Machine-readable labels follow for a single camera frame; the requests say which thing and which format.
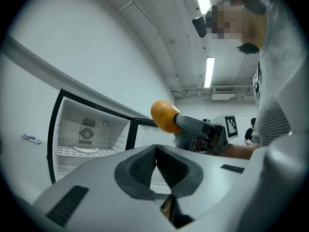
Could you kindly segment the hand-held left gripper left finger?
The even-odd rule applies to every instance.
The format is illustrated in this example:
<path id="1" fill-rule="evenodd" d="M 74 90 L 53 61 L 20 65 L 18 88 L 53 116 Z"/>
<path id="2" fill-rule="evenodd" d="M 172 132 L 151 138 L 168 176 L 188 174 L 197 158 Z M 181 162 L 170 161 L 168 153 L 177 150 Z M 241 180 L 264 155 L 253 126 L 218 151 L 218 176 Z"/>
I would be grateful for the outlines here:
<path id="1" fill-rule="evenodd" d="M 150 188 L 156 146 L 84 163 L 54 183 L 34 207 L 70 232 L 172 232 Z"/>

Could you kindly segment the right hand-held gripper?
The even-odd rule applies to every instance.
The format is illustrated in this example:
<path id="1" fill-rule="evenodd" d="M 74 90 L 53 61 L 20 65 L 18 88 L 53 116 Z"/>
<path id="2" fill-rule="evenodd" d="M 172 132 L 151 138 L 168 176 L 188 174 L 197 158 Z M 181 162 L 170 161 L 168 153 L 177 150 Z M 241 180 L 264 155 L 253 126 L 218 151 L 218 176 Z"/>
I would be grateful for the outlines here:
<path id="1" fill-rule="evenodd" d="M 213 120 L 199 120 L 189 115 L 177 114 L 174 124 L 182 131 L 175 136 L 175 147 L 207 155 L 223 153 L 228 141 L 238 137 L 235 115 L 222 114 Z"/>

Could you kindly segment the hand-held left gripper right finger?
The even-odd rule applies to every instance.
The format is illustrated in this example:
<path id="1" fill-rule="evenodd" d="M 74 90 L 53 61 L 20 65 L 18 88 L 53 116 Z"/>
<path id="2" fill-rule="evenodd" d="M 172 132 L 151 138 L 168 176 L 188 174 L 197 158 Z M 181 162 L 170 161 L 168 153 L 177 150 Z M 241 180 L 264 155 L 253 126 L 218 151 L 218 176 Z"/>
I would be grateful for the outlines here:
<path id="1" fill-rule="evenodd" d="M 272 144 L 250 160 L 228 159 L 159 146 L 168 173 L 176 175 L 172 220 L 159 232 L 265 232 L 284 217 L 309 170 L 305 146 Z"/>

